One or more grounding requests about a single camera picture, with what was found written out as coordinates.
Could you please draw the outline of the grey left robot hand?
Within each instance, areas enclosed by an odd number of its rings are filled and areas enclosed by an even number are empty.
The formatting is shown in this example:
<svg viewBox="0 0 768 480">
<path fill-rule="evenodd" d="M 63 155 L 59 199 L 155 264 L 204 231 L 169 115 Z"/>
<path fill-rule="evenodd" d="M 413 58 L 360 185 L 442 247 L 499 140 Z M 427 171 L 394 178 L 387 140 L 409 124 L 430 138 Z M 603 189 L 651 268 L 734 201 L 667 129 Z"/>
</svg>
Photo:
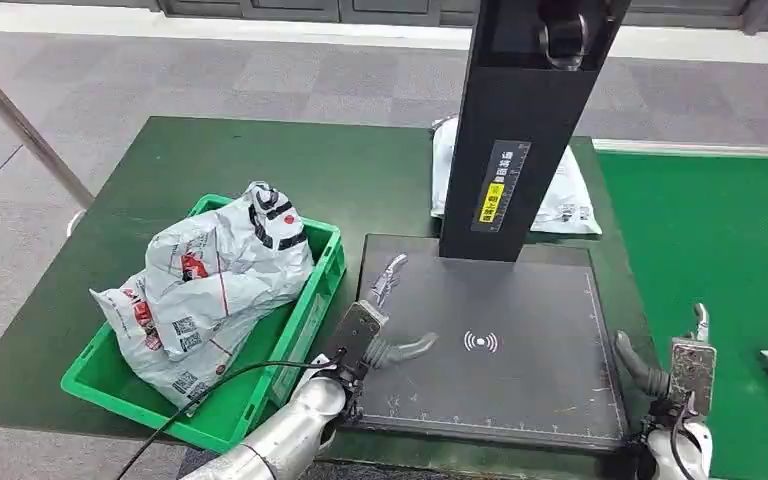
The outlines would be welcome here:
<svg viewBox="0 0 768 480">
<path fill-rule="evenodd" d="M 405 253 L 389 260 L 369 288 L 348 307 L 330 337 L 327 357 L 350 380 L 363 379 L 371 369 L 381 370 L 420 357 L 439 338 L 428 332 L 407 343 L 394 343 L 381 334 L 390 320 L 385 306 L 407 263 Z"/>
</svg>

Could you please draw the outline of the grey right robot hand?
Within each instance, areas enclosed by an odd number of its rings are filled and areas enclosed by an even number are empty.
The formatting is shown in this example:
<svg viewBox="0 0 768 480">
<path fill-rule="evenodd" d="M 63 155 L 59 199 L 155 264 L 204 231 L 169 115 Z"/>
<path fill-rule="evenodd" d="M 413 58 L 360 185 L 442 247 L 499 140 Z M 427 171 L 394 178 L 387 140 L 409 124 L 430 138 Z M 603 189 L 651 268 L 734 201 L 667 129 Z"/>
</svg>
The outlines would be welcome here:
<svg viewBox="0 0 768 480">
<path fill-rule="evenodd" d="M 669 370 L 650 367 L 634 351 L 629 336 L 618 330 L 614 351 L 644 394 L 686 404 L 690 412 L 708 416 L 712 405 L 717 350 L 709 343 L 710 316 L 703 303 L 693 306 L 697 327 L 688 336 L 673 337 L 670 343 Z"/>
</svg>

